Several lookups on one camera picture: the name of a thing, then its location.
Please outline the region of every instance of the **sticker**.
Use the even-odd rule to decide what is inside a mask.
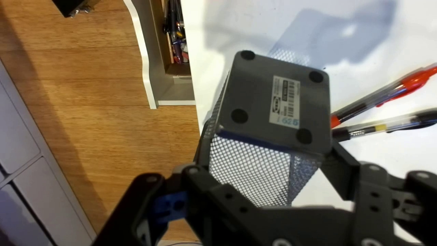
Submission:
[[[269,122],[291,129],[300,129],[300,83],[273,77]]]

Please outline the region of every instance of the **pen cap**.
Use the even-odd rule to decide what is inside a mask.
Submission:
[[[422,124],[434,125],[437,124],[437,110],[422,111],[416,114],[415,120]]]

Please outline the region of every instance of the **screw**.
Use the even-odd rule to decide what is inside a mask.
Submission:
[[[378,241],[373,240],[373,238],[364,238],[360,243],[362,246],[382,246],[382,244],[379,244]]]
[[[273,241],[272,246],[292,246],[287,240],[278,238]]]
[[[429,174],[426,174],[426,173],[418,173],[416,177],[422,178],[422,180],[429,180],[430,178]]]
[[[82,6],[79,9],[75,10],[75,14],[89,14],[94,10],[93,6]]]
[[[158,181],[157,177],[147,177],[147,178],[146,178],[146,182],[149,182],[149,184],[154,184],[154,182],[157,182],[157,181]]]
[[[187,173],[188,173],[188,174],[198,174],[199,170],[198,170],[196,167],[190,167],[190,169],[187,170]]]
[[[374,173],[377,173],[377,172],[381,170],[378,166],[370,166],[369,169],[370,169],[371,172],[374,172]]]

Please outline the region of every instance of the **mesh grille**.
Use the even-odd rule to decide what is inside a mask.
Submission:
[[[257,207],[289,206],[317,170],[303,163],[289,154],[218,136],[210,146],[212,176],[231,184]]]

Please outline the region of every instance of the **white surface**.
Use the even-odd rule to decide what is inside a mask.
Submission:
[[[158,100],[158,106],[195,106],[194,100]]]
[[[52,245],[11,187],[0,189],[0,232],[13,245]]]
[[[150,110],[156,110],[157,105],[154,100],[153,88],[151,88],[150,77],[149,77],[149,54],[147,54],[147,49],[145,44],[145,35],[142,32],[138,12],[131,0],[124,0],[124,5],[131,16],[136,42],[138,42],[138,49],[139,49],[140,61],[142,61],[142,83],[145,85],[145,91],[147,95],[149,107],[150,107]]]
[[[44,159],[30,166],[13,182],[56,244],[76,246],[93,243],[79,215],[68,210],[72,206]]]
[[[318,68],[330,77],[336,111],[418,68],[437,62],[434,0],[181,0],[199,126],[229,72],[235,53],[251,50]],[[419,92],[349,124],[437,107],[437,77]],[[403,177],[437,173],[437,126],[345,143],[359,161]],[[343,207],[317,174],[296,200]]]

